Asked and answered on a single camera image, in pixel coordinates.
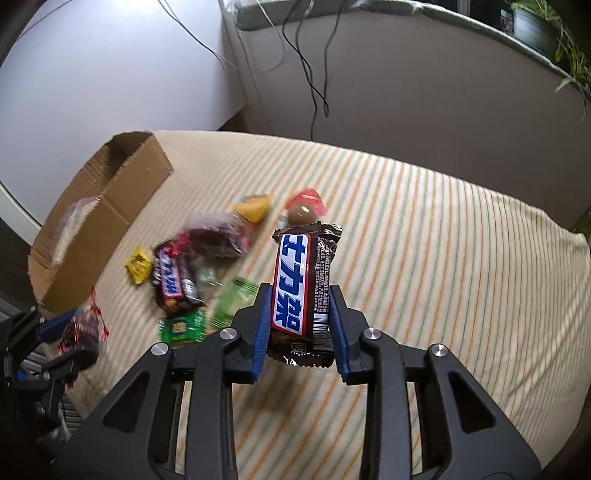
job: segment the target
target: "barcode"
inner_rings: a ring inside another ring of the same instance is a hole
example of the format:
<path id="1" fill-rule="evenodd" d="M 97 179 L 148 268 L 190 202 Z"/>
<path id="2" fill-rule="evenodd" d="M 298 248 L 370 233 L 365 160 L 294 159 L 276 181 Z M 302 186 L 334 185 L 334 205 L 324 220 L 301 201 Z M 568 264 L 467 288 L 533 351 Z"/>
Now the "barcode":
<path id="1" fill-rule="evenodd" d="M 329 316 L 327 313 L 314 314 L 313 333 L 326 333 L 329 331 Z"/>

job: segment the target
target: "green candy wrapper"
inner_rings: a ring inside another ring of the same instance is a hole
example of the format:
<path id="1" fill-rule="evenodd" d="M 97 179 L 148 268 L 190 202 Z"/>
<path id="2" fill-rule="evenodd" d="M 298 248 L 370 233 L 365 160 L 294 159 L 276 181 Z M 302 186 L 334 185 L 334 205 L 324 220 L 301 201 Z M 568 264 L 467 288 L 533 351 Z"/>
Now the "green candy wrapper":
<path id="1" fill-rule="evenodd" d="M 195 310 L 189 315 L 161 318 L 158 323 L 160 340 L 174 344 L 179 342 L 201 342 L 205 334 L 205 312 Z"/>
<path id="2" fill-rule="evenodd" d="M 217 301 L 213 317 L 209 319 L 213 330 L 229 327 L 237 310 L 255 303 L 259 285 L 242 277 L 236 277 L 224 289 Z"/>

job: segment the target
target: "striped tablecloth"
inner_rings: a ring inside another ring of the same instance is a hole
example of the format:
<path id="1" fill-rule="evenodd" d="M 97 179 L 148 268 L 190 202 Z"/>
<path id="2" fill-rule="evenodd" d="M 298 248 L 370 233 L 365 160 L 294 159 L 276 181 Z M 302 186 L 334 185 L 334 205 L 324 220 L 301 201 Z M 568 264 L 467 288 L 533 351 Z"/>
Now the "striped tablecloth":
<path id="1" fill-rule="evenodd" d="M 241 275 L 270 282 L 275 218 L 292 192 L 314 187 L 326 204 L 325 220 L 343 225 L 331 282 L 340 284 L 348 305 L 399 343 L 449 346 L 543 465 L 562 447 L 591 381 L 590 257 L 582 236 L 513 198 L 389 158 L 226 132 L 156 136 L 175 171 L 97 283 L 111 336 L 72 392 L 81 413 L 158 340 L 161 313 L 150 286 L 134 287 L 124 269 L 136 246 L 175 234 L 189 213 L 228 210 L 242 194 L 267 193 L 274 198 L 271 220 L 226 281 Z M 357 478 L 365 397 L 363 387 L 342 384 L 334 366 L 267 359 L 256 385 L 233 390 L 240 479 Z M 184 434 L 179 441 L 182 469 Z"/>

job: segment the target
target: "chocolate bar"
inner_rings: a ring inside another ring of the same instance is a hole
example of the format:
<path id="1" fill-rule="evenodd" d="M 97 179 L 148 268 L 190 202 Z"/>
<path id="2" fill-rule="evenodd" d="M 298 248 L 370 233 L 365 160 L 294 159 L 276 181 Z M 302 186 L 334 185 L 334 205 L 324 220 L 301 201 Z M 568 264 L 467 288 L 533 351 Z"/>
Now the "chocolate bar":
<path id="1" fill-rule="evenodd" d="M 204 305 L 194 278 L 186 244 L 169 240 L 154 248 L 152 286 L 156 303 L 168 315 L 190 313 Z"/>
<path id="2" fill-rule="evenodd" d="M 267 354 L 283 363 L 329 367 L 329 274 L 339 225 L 320 222 L 276 230 L 278 243 Z"/>

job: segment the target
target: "metal screw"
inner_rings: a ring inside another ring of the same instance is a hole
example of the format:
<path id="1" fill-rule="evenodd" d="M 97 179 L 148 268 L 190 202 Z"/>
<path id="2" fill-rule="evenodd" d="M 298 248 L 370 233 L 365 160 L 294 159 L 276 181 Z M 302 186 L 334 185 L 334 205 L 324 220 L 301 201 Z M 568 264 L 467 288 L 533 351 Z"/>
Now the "metal screw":
<path id="1" fill-rule="evenodd" d="M 377 328 L 366 328 L 363 331 L 363 336 L 367 338 L 367 340 L 377 340 L 382 336 L 382 332 L 380 332 Z"/>
<path id="2" fill-rule="evenodd" d="M 236 329 L 231 327 L 220 330 L 220 337 L 222 337 L 224 340 L 232 340 L 233 338 L 236 338 L 236 335 L 238 335 L 238 332 Z"/>
<path id="3" fill-rule="evenodd" d="M 446 356 L 449 350 L 445 345 L 436 343 L 435 345 L 431 345 L 431 353 L 435 356 Z"/>
<path id="4" fill-rule="evenodd" d="M 150 349 L 150 352 L 152 352 L 152 355 L 164 355 L 166 352 L 168 352 L 168 345 L 166 345 L 166 343 L 155 343 L 152 345 L 152 348 Z"/>

